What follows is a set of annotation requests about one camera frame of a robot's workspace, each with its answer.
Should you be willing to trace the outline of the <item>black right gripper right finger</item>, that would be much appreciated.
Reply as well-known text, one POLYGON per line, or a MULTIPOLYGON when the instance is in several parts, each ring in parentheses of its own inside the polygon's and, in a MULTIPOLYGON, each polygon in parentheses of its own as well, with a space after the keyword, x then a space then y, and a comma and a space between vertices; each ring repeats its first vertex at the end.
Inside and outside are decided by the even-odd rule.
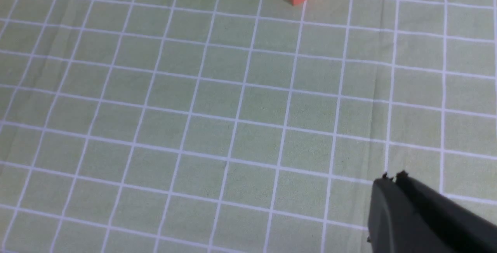
POLYGON ((406 171, 395 180, 430 230, 455 253, 495 253, 496 226, 429 188, 406 171))

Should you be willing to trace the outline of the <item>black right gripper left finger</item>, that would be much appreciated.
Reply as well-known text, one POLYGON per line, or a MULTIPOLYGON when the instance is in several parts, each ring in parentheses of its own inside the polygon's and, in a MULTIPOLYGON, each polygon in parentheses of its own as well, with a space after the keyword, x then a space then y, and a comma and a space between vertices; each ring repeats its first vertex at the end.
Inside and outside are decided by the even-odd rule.
POLYGON ((373 182, 367 228, 373 253, 454 252, 387 173, 373 182))

